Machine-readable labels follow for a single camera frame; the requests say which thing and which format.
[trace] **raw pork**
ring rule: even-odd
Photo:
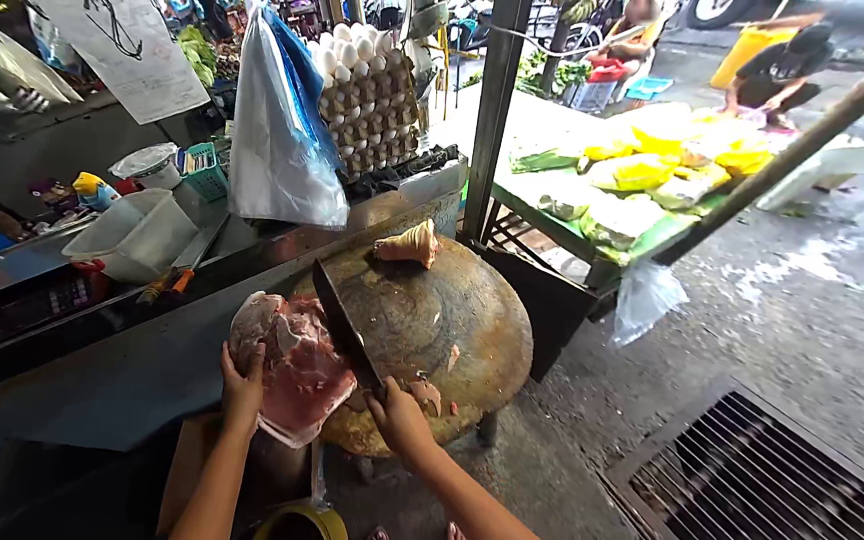
[[[380,261],[418,261],[426,269],[435,263],[439,239],[435,237],[435,222],[431,219],[409,228],[402,234],[375,240],[372,245]]]
[[[259,427],[292,448],[319,434],[355,389],[350,363],[332,347],[319,299],[286,301],[258,291],[232,318],[228,351],[245,374],[259,343],[266,344]]]

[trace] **metal grate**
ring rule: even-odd
[[[606,473],[627,513],[668,539],[864,540],[864,470],[734,381],[712,394]]]

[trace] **metal counter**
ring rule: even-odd
[[[0,344],[0,436],[126,450],[164,423],[214,404],[219,351],[243,300],[288,294],[315,258],[400,233],[431,217],[455,235],[467,160],[355,204],[342,230],[232,216],[179,299],[136,305],[136,287]],[[182,203],[180,194],[176,199]],[[187,209],[221,215],[225,201]]]

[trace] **hand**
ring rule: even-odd
[[[769,98],[769,101],[765,102],[765,104],[760,106],[758,109],[760,111],[762,111],[762,113],[772,113],[773,111],[776,111],[782,105],[783,105],[783,99],[779,96],[774,96],[772,98]]]
[[[265,343],[259,343],[255,356],[248,364],[248,375],[235,370],[229,355],[229,342],[222,343],[222,430],[246,441],[252,439],[258,427],[258,410],[262,407],[262,363],[265,362]]]
[[[366,392],[368,410],[389,450],[414,465],[421,456],[438,448],[438,445],[432,437],[426,415],[412,394],[403,392],[391,376],[385,377],[385,387],[385,404],[380,403],[371,392]]]

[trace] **orange knife handle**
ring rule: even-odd
[[[195,276],[195,272],[192,271],[191,268],[186,268],[182,270],[182,275],[178,277],[178,281],[172,285],[172,290],[179,294],[186,292],[186,288],[189,285],[189,282],[192,281],[192,278]]]

